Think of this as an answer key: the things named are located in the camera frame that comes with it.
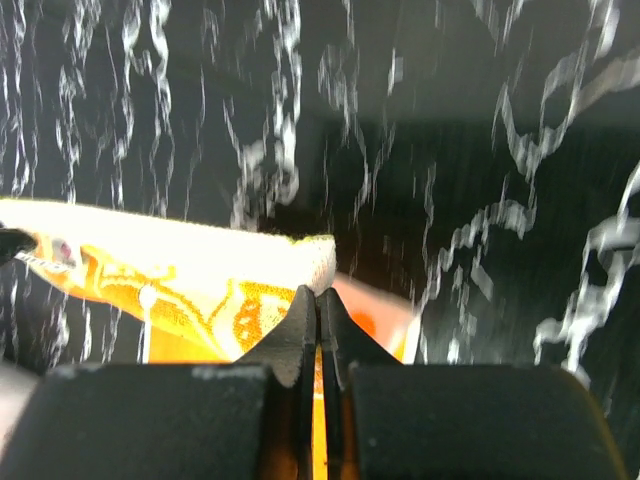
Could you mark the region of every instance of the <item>yellow fabric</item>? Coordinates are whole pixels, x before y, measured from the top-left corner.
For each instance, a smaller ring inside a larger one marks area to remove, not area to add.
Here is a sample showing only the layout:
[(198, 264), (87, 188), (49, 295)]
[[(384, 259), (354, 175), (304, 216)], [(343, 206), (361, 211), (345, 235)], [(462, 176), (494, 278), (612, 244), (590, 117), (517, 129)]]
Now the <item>yellow fabric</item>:
[(299, 285), (320, 293), (335, 273), (330, 236), (293, 241), (38, 200), (0, 200), (0, 211), (37, 240), (19, 258), (51, 285), (206, 347), (211, 361), (242, 356)]

